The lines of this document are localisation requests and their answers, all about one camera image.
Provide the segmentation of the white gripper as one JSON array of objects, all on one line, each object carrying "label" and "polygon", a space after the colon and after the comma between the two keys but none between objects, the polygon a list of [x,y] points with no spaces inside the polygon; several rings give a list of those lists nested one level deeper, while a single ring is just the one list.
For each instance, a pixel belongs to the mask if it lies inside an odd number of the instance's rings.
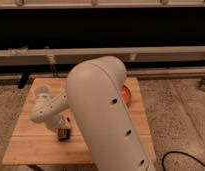
[{"label": "white gripper", "polygon": [[58,140],[64,141],[69,140],[71,135],[71,124],[68,117],[62,114],[49,116],[46,119],[46,127],[51,131],[57,131],[58,129]]}]

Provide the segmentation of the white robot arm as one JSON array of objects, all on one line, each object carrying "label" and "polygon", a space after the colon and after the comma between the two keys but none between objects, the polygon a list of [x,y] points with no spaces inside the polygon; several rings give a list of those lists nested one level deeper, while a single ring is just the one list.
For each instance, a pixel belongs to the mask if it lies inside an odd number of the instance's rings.
[{"label": "white robot arm", "polygon": [[156,171],[121,95],[125,80],[125,65],[114,56],[81,62],[56,96],[46,86],[34,89],[30,118],[61,126],[61,112],[70,109],[98,171]]}]

